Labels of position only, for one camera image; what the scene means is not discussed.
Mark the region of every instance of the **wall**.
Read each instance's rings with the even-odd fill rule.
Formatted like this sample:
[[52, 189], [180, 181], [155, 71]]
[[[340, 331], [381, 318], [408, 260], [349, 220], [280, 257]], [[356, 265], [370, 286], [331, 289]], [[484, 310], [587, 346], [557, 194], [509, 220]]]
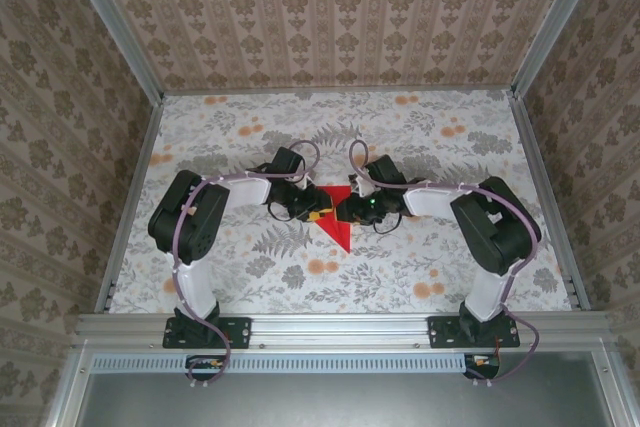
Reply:
[[55, 392], [149, 113], [89, 0], [0, 0], [0, 425]]
[[591, 300], [640, 386], [640, 0], [580, 0], [525, 102]]
[[164, 90], [507, 85], [552, 0], [116, 0]]

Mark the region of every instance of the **red triangle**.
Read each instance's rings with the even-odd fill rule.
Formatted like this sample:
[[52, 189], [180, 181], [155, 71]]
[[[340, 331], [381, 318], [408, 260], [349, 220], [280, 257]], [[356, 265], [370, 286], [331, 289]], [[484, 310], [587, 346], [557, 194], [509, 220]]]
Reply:
[[351, 195], [351, 186], [349, 185], [323, 185], [318, 189], [324, 190], [331, 196], [334, 210], [321, 219], [316, 220], [316, 224], [324, 230], [329, 237], [336, 241], [347, 253], [351, 252], [351, 224], [347, 222], [338, 222], [336, 219], [335, 208], [344, 199]]

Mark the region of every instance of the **black bracket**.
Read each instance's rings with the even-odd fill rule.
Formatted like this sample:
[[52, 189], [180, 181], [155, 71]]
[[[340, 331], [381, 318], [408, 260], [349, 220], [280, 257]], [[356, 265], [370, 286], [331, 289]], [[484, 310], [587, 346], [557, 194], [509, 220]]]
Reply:
[[[174, 310], [175, 317], [167, 320], [162, 347], [165, 349], [224, 349], [224, 343], [208, 327]], [[250, 317], [220, 317], [216, 308], [205, 319], [218, 327], [232, 349], [248, 349], [251, 340]]]
[[500, 348], [520, 347], [518, 327], [513, 319], [500, 314], [489, 322], [483, 335], [475, 338], [475, 342], [469, 338], [460, 325], [459, 315], [444, 315], [427, 318], [429, 329], [429, 342], [432, 349], [452, 348]]

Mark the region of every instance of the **red paper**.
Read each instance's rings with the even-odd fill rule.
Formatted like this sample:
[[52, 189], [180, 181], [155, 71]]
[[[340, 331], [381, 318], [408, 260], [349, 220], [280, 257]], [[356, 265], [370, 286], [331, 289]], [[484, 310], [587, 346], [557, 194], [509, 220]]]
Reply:
[[321, 219], [316, 220], [316, 224], [324, 230], [329, 237], [336, 241], [347, 253], [351, 252], [351, 224], [347, 222], [338, 222], [336, 219], [335, 208], [344, 199], [351, 195], [351, 186], [349, 185], [324, 185], [318, 186], [318, 189], [324, 190], [331, 196], [334, 210], [326, 214]]

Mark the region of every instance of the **floral tablecloth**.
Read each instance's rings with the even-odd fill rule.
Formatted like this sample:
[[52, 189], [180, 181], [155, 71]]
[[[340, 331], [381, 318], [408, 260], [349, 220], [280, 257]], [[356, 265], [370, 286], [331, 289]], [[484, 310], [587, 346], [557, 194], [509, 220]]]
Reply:
[[[253, 167], [279, 146], [311, 139], [322, 153], [316, 183], [345, 185], [354, 138], [364, 139], [372, 155], [388, 153], [407, 178], [504, 178], [543, 231], [510, 308], [570, 308], [505, 93], [422, 91], [166, 98], [110, 312], [175, 306], [170, 265], [147, 223], [176, 172]], [[311, 149], [301, 152], [311, 160]], [[478, 268], [455, 222], [405, 219], [384, 236], [354, 226], [346, 254], [317, 225], [277, 222], [263, 206], [226, 211], [205, 261], [226, 313], [456, 311]]]

